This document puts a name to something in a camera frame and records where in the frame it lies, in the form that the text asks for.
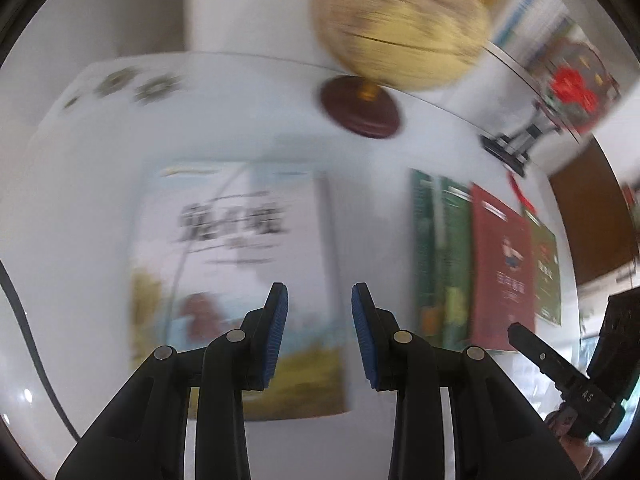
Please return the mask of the person's right hand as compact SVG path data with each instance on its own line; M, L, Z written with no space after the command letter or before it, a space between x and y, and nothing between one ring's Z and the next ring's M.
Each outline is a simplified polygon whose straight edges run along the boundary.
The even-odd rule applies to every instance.
M568 434L565 424L558 421L559 412L551 412L544 422L553 432L556 440L562 445L565 453L570 456L573 464L583 479L593 479L604 465L602 453L587 443L585 439L572 437Z

